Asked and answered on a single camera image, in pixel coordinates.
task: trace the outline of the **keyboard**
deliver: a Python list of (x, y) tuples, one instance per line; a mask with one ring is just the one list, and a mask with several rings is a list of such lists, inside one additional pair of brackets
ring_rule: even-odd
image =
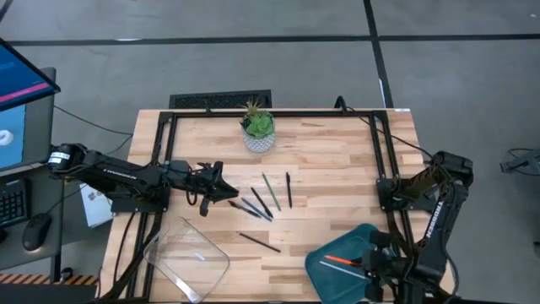
[(30, 204), (24, 180), (0, 185), (0, 228), (26, 221), (30, 217)]

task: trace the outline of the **teal tray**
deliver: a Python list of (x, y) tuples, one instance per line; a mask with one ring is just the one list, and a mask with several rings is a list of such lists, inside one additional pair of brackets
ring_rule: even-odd
[(370, 279), (364, 277), (364, 272), (352, 266), (330, 261), (324, 256), (333, 255), (346, 259), (361, 257), (364, 250), (375, 249), (375, 245), (369, 243), (369, 238), (370, 233), (376, 230), (377, 228), (370, 224), (359, 225), (347, 234), (307, 254), (305, 270), (322, 303), (351, 304), (364, 299), (365, 286), (370, 282)]

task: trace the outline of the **wooden tabletop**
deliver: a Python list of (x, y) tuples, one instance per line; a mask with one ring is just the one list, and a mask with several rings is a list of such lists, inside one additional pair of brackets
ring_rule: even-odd
[[(158, 116), (158, 110), (139, 112), (129, 161), (142, 165), (150, 160)], [(418, 145), (410, 111), (388, 110), (388, 116), (393, 135)], [(206, 301), (319, 301), (305, 272), (305, 255), (362, 223), (375, 225), (381, 231), (388, 230), (375, 191), (378, 175), (370, 128), (357, 117), (280, 117), (276, 119), (275, 146), (267, 153), (256, 154), (245, 147), (239, 120), (182, 118), (176, 130), (172, 158), (187, 160), (192, 166), (198, 161), (222, 160), (225, 181), (239, 189), (241, 197), (259, 206), (250, 190), (254, 187), (275, 220), (270, 223), (257, 219), (226, 202), (211, 205), (208, 217), (203, 218), (199, 215), (199, 204), (189, 206), (185, 193), (173, 190), (164, 225), (174, 227), (177, 217), (181, 216), (229, 256), (229, 270)], [(168, 127), (165, 127), (164, 147), (167, 134)], [(381, 146), (388, 165), (382, 135)], [(424, 169), (422, 155), (417, 150), (396, 140), (394, 147), (402, 176)], [(272, 184), (281, 212), (275, 207), (261, 172)], [(292, 209), (287, 199), (285, 172), (291, 175)], [(415, 240), (418, 240), (425, 232), (429, 215), (422, 211), (409, 214)], [(129, 214), (119, 214), (113, 220), (101, 270), (103, 293), (112, 286), (118, 248), (128, 218)], [(131, 261), (137, 228), (138, 214), (127, 234), (119, 274)], [(237, 231), (269, 243), (281, 253), (246, 240), (238, 236)], [(142, 294), (145, 268), (143, 261), (136, 296)], [(448, 291), (453, 287), (448, 269), (441, 286)], [(154, 271), (150, 301), (185, 300), (173, 283), (158, 270)]]

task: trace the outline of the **clear plastic container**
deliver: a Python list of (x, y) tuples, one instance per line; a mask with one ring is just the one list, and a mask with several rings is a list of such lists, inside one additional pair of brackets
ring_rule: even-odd
[(144, 249), (144, 257), (191, 303), (199, 303), (223, 278), (229, 257), (185, 219), (170, 223)]

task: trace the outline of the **monitor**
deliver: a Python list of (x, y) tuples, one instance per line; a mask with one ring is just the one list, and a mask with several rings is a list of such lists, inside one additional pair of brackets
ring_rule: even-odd
[(0, 38), (0, 111), (60, 92), (60, 87)]

